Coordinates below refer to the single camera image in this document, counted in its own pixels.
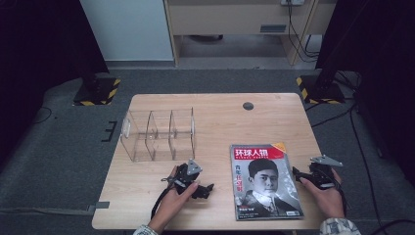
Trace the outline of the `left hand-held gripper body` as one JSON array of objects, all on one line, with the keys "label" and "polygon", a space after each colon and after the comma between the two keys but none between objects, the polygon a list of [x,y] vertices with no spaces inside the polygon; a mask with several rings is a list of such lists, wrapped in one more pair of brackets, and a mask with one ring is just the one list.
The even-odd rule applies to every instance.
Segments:
[{"label": "left hand-held gripper body", "polygon": [[169,178],[169,186],[179,194],[184,192],[199,176],[203,169],[192,159],[180,165],[173,176]]}]

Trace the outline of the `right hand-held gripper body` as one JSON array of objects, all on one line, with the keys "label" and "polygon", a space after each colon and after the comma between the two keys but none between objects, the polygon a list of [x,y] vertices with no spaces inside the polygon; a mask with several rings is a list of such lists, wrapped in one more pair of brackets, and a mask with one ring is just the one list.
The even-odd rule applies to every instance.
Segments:
[{"label": "right hand-held gripper body", "polygon": [[312,175],[311,182],[321,190],[336,187],[338,182],[332,172],[332,167],[343,166],[343,163],[326,155],[314,157],[310,160],[311,165],[309,166],[309,169]]}]

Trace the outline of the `portrait cover magazine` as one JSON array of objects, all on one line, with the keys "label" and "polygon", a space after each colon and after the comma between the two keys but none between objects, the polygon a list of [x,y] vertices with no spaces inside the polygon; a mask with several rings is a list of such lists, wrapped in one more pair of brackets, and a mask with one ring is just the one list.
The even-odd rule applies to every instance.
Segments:
[{"label": "portrait cover magazine", "polygon": [[237,220],[304,217],[285,145],[230,146]]}]

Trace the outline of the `clear acrylic file rack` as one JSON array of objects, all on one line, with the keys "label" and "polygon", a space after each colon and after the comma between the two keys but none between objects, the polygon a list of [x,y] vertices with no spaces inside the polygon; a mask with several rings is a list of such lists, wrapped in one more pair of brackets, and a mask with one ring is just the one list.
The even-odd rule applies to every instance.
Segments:
[{"label": "clear acrylic file rack", "polygon": [[129,110],[120,142],[133,162],[187,161],[195,158],[194,110]]}]

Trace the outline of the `person's right hand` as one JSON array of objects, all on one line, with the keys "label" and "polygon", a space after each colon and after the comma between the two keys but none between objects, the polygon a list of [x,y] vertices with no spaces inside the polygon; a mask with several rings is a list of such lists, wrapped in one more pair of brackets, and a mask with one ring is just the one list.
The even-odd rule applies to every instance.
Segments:
[{"label": "person's right hand", "polygon": [[311,181],[301,183],[312,195],[315,203],[327,218],[345,218],[341,193],[336,188],[320,190]]}]

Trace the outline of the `person's left hand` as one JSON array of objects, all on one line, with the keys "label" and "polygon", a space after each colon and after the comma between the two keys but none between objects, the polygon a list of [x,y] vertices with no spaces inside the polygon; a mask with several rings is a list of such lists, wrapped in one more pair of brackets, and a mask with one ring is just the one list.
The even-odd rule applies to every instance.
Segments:
[{"label": "person's left hand", "polygon": [[193,182],[181,194],[173,186],[168,186],[168,190],[148,226],[158,234],[162,234],[166,226],[182,210],[192,194],[198,189],[198,186],[198,182]]}]

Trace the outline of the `grey tape piece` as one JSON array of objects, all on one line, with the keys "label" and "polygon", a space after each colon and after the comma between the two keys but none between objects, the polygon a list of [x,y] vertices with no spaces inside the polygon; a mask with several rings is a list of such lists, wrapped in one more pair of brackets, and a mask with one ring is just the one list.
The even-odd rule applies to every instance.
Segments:
[{"label": "grey tape piece", "polygon": [[110,206],[110,202],[97,202],[94,205],[89,205],[87,207],[88,212],[94,212],[96,209],[108,209]]}]

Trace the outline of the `dark flat object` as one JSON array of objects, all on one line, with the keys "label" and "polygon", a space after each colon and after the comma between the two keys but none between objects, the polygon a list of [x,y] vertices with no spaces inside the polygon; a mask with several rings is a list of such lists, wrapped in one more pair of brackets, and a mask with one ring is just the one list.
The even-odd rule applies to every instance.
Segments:
[{"label": "dark flat object", "polygon": [[223,39],[223,34],[219,35],[190,35],[190,38],[196,41],[211,42]]}]

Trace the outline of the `black curtain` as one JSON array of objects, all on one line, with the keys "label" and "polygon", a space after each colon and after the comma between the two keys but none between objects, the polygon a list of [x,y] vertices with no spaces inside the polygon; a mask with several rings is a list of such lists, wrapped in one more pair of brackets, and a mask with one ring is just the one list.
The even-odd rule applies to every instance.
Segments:
[{"label": "black curtain", "polygon": [[415,187],[415,0],[338,0],[316,67],[361,75],[362,114]]},{"label": "black curtain", "polygon": [[107,70],[80,0],[0,0],[0,165],[48,89]]}]

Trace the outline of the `white panel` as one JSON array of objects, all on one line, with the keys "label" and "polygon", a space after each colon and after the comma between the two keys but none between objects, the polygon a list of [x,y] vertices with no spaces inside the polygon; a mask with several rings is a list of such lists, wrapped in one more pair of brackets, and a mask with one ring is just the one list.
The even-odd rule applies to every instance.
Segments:
[{"label": "white panel", "polygon": [[163,0],[80,0],[106,61],[172,61]]}]

